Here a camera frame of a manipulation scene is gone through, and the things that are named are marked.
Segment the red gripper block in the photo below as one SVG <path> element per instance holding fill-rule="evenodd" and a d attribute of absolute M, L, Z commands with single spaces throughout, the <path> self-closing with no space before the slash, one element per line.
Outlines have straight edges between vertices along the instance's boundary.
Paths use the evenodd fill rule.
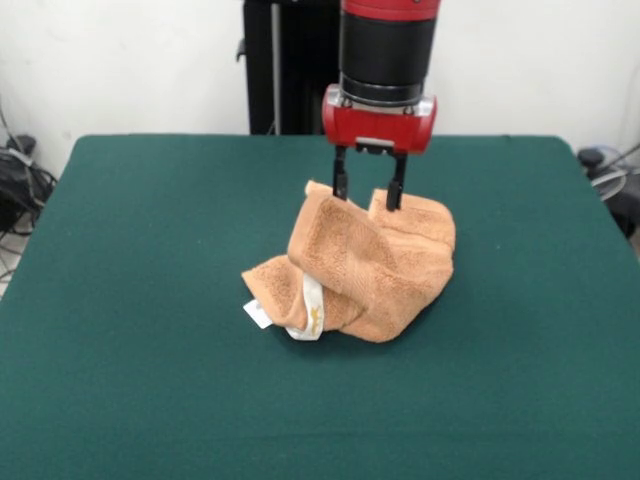
<path fill-rule="evenodd" d="M 401 208 L 407 154 L 422 154 L 431 140 L 437 98 L 424 95 L 416 105 L 374 107 L 346 97 L 338 84 L 330 84 L 322 103 L 322 121 L 328 141 L 335 146 L 333 195 L 346 201 L 348 174 L 346 148 L 375 147 L 394 152 L 395 169 L 387 188 L 386 209 Z"/>

